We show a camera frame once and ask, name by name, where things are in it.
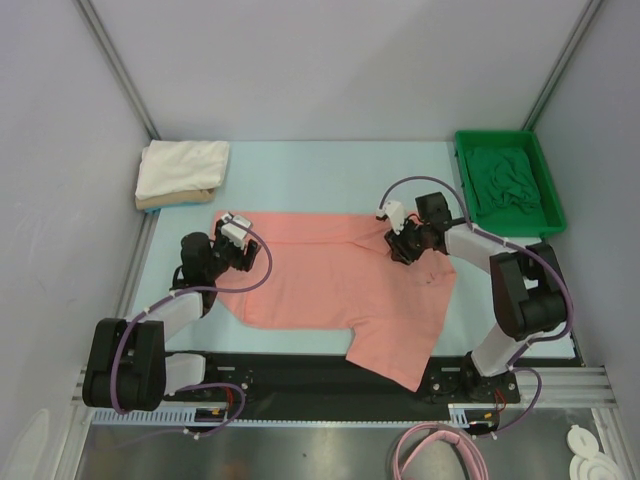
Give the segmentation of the pink t shirt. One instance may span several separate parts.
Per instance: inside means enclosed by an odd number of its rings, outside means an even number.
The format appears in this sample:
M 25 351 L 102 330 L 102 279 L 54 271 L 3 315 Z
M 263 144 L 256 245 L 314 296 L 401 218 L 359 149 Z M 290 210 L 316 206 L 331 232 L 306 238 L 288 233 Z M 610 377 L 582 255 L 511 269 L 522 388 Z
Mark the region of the pink t shirt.
M 249 212 L 269 247 L 266 282 L 220 293 L 238 320 L 262 329 L 351 329 L 349 362 L 416 391 L 443 330 L 456 283 L 449 258 L 428 250 L 411 265 L 391 260 L 385 225 L 358 214 Z M 264 276 L 259 253 L 248 272 L 229 270 L 222 287 Z

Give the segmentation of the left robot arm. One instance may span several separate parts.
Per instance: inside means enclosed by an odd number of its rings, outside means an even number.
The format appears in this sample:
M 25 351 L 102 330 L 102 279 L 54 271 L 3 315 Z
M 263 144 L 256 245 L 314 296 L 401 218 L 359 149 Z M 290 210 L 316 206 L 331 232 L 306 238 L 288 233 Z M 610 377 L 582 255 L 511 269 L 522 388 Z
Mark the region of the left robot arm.
M 174 270 L 169 294 L 133 319 L 104 318 L 96 325 L 82 386 L 85 405 L 111 408 L 120 415 L 153 411 L 168 386 L 165 344 L 173 326 L 206 315 L 220 293 L 246 293 L 263 285 L 273 268 L 271 251 L 251 228 L 221 221 L 213 236 L 193 232 L 182 238 L 181 264 Z M 262 279 L 248 287 L 219 287 L 228 270 L 248 272 L 259 253 L 267 256 Z

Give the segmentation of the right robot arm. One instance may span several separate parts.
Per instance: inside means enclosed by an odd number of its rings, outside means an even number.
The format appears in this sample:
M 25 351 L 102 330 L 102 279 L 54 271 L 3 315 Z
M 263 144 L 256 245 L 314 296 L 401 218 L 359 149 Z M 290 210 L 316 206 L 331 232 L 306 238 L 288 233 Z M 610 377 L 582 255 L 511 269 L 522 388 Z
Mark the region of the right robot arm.
M 410 265 L 433 250 L 490 277 L 496 323 L 463 357 L 457 379 L 445 393 L 451 399 L 488 402 L 511 382 L 515 363 L 530 346 L 569 326 L 573 306 L 556 255 L 544 242 L 519 246 L 464 217 L 453 217 L 441 193 L 423 195 L 415 203 L 414 214 L 388 198 L 377 208 L 377 219 L 390 224 L 384 239 L 392 260 Z

